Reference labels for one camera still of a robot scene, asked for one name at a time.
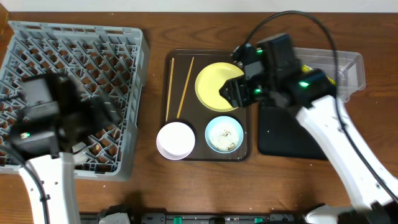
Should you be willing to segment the green orange snack wrapper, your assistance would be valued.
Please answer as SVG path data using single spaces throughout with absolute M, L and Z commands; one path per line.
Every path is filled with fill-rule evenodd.
M 303 72 L 307 73 L 307 72 L 311 72 L 312 70 L 313 70 L 312 67 L 309 67 L 308 65 L 302 65 Z M 332 85 L 336 85 L 336 82 L 334 81 L 334 79 L 330 78 L 328 75 L 326 77 Z

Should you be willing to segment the light blue bowl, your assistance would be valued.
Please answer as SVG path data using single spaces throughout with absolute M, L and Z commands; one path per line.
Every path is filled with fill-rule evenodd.
M 243 140 L 242 125 L 230 116 L 215 117 L 205 128 L 205 141 L 217 153 L 232 153 L 242 145 Z

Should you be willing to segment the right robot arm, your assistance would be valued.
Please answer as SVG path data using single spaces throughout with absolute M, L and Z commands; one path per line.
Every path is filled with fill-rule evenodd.
M 317 68 L 304 71 L 287 34 L 243 44 L 231 58 L 243 74 L 227 80 L 220 95 L 233 107 L 267 100 L 294 109 L 295 119 L 320 146 L 349 195 L 349 208 L 321 205 L 304 215 L 304 223 L 397 222 L 397 179 L 355 128 L 336 80 Z

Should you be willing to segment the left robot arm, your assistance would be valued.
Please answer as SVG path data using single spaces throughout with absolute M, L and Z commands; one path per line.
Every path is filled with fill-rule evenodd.
M 11 126 L 1 151 L 20 165 L 34 223 L 80 223 L 73 146 L 122 115 L 105 93 L 82 100 L 66 75 L 23 78 L 27 106 Z

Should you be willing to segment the clear plastic waste bin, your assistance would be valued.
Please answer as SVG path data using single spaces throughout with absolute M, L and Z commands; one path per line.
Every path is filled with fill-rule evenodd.
M 294 47 L 302 65 L 323 70 L 335 80 L 335 65 L 332 50 Z M 337 51 L 339 88 L 338 95 L 346 103 L 356 91 L 366 86 L 363 57 L 357 52 Z

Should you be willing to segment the yellow plate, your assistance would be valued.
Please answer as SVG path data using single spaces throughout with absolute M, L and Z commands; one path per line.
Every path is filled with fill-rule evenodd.
M 220 93 L 220 88 L 226 80 L 239 77 L 244 72 L 237 66 L 216 62 L 206 66 L 195 80 L 195 93 L 199 101 L 208 109 L 217 112 L 229 112 L 235 110 Z

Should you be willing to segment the rice and food scraps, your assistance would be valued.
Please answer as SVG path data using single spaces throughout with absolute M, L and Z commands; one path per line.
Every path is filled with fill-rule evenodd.
M 220 152 L 230 152 L 238 147 L 239 136 L 233 126 L 217 126 L 210 132 L 211 145 Z

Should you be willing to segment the right wooden chopstick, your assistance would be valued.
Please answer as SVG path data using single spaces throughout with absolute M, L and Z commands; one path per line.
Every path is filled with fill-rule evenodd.
M 185 95 L 186 95 L 186 92 L 187 92 L 187 87 L 188 87 L 188 84 L 189 84 L 190 75 L 191 75 L 191 72 L 192 72 L 192 67 L 193 67 L 194 60 L 195 60 L 195 57 L 192 57 L 191 62 L 190 62 L 190 66 L 189 66 L 189 69 L 188 69 L 187 77 L 186 77 L 186 80 L 185 80 L 182 96 L 181 96 L 181 99 L 180 99 L 180 104 L 179 104 L 178 111 L 177 111 L 177 119 L 180 118 L 180 115 L 181 115 L 181 112 L 182 112 L 182 107 L 183 107 Z

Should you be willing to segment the wooden chopstick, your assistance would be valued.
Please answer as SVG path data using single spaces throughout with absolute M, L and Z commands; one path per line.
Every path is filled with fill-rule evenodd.
M 170 64 L 170 76 L 169 76 L 169 85 L 168 85 L 168 92 L 167 92 L 167 107 L 166 107 L 166 114 L 165 114 L 165 122 L 168 121 L 169 118 L 169 109 L 170 109 L 170 100 L 171 100 L 171 92 L 172 92 L 172 80 L 173 80 L 173 74 L 174 74 L 174 62 L 175 59 L 171 59 L 171 64 Z
M 187 87 L 188 87 L 188 84 L 189 84 L 190 75 L 191 75 L 191 72 L 192 72 L 192 67 L 193 67 L 194 60 L 195 60 L 195 57 L 192 57 L 191 62 L 190 62 L 190 66 L 189 66 L 189 69 L 188 69 L 187 77 L 186 77 L 186 80 L 185 80 L 182 96 L 181 96 L 181 99 L 180 99 L 180 104 L 179 104 L 178 111 L 177 111 L 177 119 L 180 118 L 180 115 L 181 115 L 181 112 L 182 112 L 182 107 L 183 107 L 185 95 L 186 95 L 186 92 L 187 92 Z

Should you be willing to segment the black tray bin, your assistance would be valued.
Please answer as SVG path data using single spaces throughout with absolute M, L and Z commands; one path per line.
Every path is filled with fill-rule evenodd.
M 285 109 L 258 107 L 258 150 L 267 156 L 327 160 L 318 143 Z

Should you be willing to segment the dark brown serving tray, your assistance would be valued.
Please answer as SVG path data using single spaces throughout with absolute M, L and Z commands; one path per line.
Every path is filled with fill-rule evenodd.
M 185 95 L 180 118 L 177 111 L 180 104 L 185 80 L 192 57 L 195 57 Z M 171 59 L 174 58 L 174 74 L 170 100 L 169 118 L 165 122 L 167 92 L 170 76 Z M 226 113 L 216 112 L 204 106 L 196 96 L 195 80 L 199 72 L 207 65 L 216 62 L 232 63 L 230 52 L 227 50 L 193 50 L 177 49 L 169 52 L 165 58 L 165 78 L 162 103 L 162 124 L 181 121 L 189 125 L 195 133 L 196 141 L 193 151 L 185 158 L 186 161 L 239 162 L 245 160 L 251 153 L 251 112 L 249 108 L 238 108 Z M 208 123 L 218 116 L 230 116 L 239 121 L 244 130 L 242 145 L 234 152 L 221 154 L 213 151 L 205 141 L 205 128 Z

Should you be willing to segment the grey plastic dish rack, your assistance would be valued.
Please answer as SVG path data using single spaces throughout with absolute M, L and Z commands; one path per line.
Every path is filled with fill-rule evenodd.
M 125 181 L 132 173 L 137 116 L 146 84 L 149 46 L 138 28 L 10 21 L 13 36 L 1 65 L 1 141 L 25 107 L 22 79 L 61 73 L 81 83 L 83 99 L 105 93 L 123 120 L 91 135 L 78 179 Z

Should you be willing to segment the left wooden chopstick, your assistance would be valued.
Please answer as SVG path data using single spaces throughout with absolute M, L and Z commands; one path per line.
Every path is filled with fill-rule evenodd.
M 170 109 L 170 100 L 171 100 L 171 92 L 172 92 L 172 80 L 173 80 L 173 74 L 174 74 L 174 62 L 175 59 L 171 59 L 171 64 L 170 64 L 170 76 L 169 76 L 169 85 L 168 85 L 168 92 L 167 92 L 167 107 L 166 107 L 166 114 L 165 114 L 165 122 L 168 121 L 169 118 L 169 109 Z

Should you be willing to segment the pink bowl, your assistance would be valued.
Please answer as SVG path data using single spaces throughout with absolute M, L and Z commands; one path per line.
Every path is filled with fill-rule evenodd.
M 158 132 L 156 146 L 166 159 L 181 160 L 186 158 L 195 146 L 195 133 L 185 123 L 172 122 Z

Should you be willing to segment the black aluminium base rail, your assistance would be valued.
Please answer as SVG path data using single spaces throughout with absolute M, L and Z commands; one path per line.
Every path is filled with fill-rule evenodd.
M 274 212 L 260 214 L 238 213 L 169 213 L 154 210 L 137 213 L 124 205 L 112 206 L 99 213 L 81 213 L 81 223 L 137 223 L 137 224 L 272 224 L 272 223 L 377 223 L 372 210 L 332 208 L 321 205 L 304 215 Z

